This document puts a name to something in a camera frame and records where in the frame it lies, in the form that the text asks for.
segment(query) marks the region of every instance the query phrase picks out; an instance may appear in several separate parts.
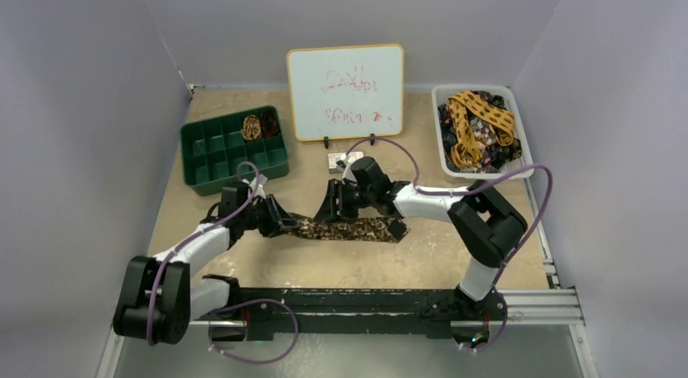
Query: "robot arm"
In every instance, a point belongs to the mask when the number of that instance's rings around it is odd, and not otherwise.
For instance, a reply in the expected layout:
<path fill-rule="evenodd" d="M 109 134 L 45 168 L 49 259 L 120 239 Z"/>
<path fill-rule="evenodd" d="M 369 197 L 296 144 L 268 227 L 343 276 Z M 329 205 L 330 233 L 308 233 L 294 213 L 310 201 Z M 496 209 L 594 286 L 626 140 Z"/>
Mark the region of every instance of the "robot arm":
<path fill-rule="evenodd" d="M 480 186 L 460 187 L 457 193 Z M 423 193 L 446 189 L 420 187 Z M 316 221 L 333 222 L 356 218 L 360 208 L 373 207 L 394 217 L 421 217 L 451 223 L 471 253 L 466 275 L 456 287 L 458 299 L 468 304 L 483 301 L 507 255 L 525 234 L 527 223 L 493 187 L 469 197 L 428 195 L 412 183 L 391 182 L 371 157 L 346 167 L 344 179 L 331 179 Z M 488 213 L 484 221 L 481 213 Z"/>
<path fill-rule="evenodd" d="M 228 250 L 246 230 L 259 230 L 268 238 L 284 234 L 298 226 L 272 195 L 262 189 L 241 213 L 224 225 L 207 230 L 239 208 L 249 197 L 246 182 L 223 187 L 221 202 L 214 205 L 196 231 L 202 235 L 190 241 L 167 264 L 158 290 L 151 290 L 161 262 L 174 247 L 153 257 L 137 256 L 129 262 L 113 318 L 113 329 L 120 336 L 146 338 L 148 302 L 157 295 L 153 315 L 153 341 L 176 344 L 189 322 L 220 307 L 233 303 L 239 289 L 236 278 L 208 275 L 191 288 L 191 278 L 212 258 Z M 210 213 L 217 206 L 217 215 Z"/>

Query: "gray floor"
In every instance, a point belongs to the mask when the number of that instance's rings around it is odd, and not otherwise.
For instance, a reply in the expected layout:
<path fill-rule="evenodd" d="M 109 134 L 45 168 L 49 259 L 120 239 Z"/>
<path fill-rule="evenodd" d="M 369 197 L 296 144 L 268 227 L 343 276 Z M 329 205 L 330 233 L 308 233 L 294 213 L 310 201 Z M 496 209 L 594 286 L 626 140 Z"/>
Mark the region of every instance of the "gray floor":
<path fill-rule="evenodd" d="M 270 359 L 287 348 L 291 335 L 274 341 L 232 344 L 236 354 Z M 551 377 L 582 376 L 568 326 L 510 326 L 484 353 L 456 350 L 453 341 L 416 335 L 304 334 L 280 362 L 251 366 L 208 352 L 207 329 L 189 328 L 175 346 L 149 347 L 127 339 L 117 377 Z"/>

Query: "tabletop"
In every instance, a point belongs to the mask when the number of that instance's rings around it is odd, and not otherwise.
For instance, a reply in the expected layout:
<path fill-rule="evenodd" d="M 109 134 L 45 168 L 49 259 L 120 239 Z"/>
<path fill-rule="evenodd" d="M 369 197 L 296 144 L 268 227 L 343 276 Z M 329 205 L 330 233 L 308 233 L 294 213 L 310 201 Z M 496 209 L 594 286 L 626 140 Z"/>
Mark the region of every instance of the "tabletop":
<path fill-rule="evenodd" d="M 214 118 L 262 105 L 273 105 L 282 125 L 290 171 L 268 181 L 273 194 L 288 212 L 314 216 L 325 197 L 327 182 L 340 178 L 328 169 L 327 156 L 345 152 L 355 140 L 336 140 L 325 149 L 321 142 L 302 143 L 294 136 L 288 92 L 196 90 L 188 122 Z M 441 169 L 435 137 L 430 93 L 404 96 L 404 129 L 394 140 L 406 147 L 421 169 L 419 184 L 458 187 L 448 183 Z M 391 144 L 361 144 L 357 151 L 374 157 L 392 180 L 412 180 L 413 165 Z M 497 190 L 526 218 L 533 212 L 523 180 L 497 185 Z M 198 196 L 183 182 L 181 153 L 174 159 L 163 196 L 149 254 L 164 251 L 189 235 L 205 217 L 218 195 Z M 365 216 L 374 216 L 365 212 Z M 471 258 L 456 229 L 449 223 L 406 219 L 408 235 L 400 243 L 304 240 L 292 236 L 263 238 L 248 231 L 229 250 L 211 260 L 199 275 L 237 277 L 242 286 L 339 288 L 454 288 Z M 548 289 L 540 242 L 532 237 L 513 258 L 497 286 L 505 290 Z"/>

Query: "green compartment tray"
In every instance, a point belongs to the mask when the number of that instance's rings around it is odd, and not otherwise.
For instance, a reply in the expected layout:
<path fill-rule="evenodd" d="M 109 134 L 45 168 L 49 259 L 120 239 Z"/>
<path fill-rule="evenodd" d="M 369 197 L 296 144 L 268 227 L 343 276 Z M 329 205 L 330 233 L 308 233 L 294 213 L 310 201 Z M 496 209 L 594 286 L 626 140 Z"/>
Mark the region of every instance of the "green compartment tray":
<path fill-rule="evenodd" d="M 236 179 L 242 161 L 251 161 L 269 179 L 287 175 L 289 162 L 282 127 L 279 135 L 268 139 L 246 142 L 241 136 L 246 116 L 260 117 L 268 110 L 274 111 L 279 122 L 274 106 L 262 106 L 184 125 L 179 131 L 184 183 L 198 195 L 219 193 L 226 183 Z M 242 166 L 240 173 L 242 178 L 253 178 L 247 166 Z"/>

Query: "white plastic basket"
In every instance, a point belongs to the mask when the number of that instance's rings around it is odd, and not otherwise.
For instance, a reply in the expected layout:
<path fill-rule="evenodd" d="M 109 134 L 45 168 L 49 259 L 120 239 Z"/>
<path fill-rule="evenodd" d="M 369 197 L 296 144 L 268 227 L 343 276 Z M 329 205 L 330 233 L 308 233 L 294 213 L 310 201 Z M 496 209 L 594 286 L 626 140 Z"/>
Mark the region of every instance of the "white plastic basket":
<path fill-rule="evenodd" d="M 442 147 L 442 130 L 440 129 L 440 115 L 437 112 L 437 106 L 447 103 L 449 97 L 464 92 L 466 90 L 484 91 L 493 95 L 504 97 L 505 108 L 514 114 L 516 118 L 516 127 L 514 129 L 514 137 L 521 141 L 521 148 L 523 150 L 521 157 L 514 161 L 503 165 L 499 169 L 499 173 L 455 173 L 447 167 L 445 161 L 445 150 Z M 449 177 L 449 181 L 465 179 L 495 179 L 499 178 L 505 173 L 516 170 L 518 167 L 530 165 L 533 163 L 531 150 L 528 148 L 528 140 L 526 140 L 526 132 L 523 130 L 523 123 L 521 122 L 521 115 L 518 113 L 516 107 L 516 100 L 514 94 L 504 86 L 492 86 L 487 84 L 441 84 L 432 88 L 432 110 L 435 114 L 435 132 L 437 136 L 437 151 L 440 155 L 440 163 L 445 174 Z M 512 179 L 528 178 L 533 174 L 533 170 L 525 171 L 521 174 L 516 174 Z"/>

